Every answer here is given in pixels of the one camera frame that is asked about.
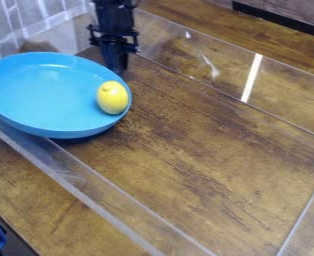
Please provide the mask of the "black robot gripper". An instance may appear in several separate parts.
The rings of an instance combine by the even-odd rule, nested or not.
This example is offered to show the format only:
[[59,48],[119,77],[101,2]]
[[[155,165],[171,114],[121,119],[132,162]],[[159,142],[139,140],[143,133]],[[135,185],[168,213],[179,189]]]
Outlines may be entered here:
[[139,3],[132,0],[92,0],[97,25],[89,25],[89,42],[101,47],[107,67],[121,74],[128,68],[128,53],[139,52],[138,36],[134,29],[134,10]]

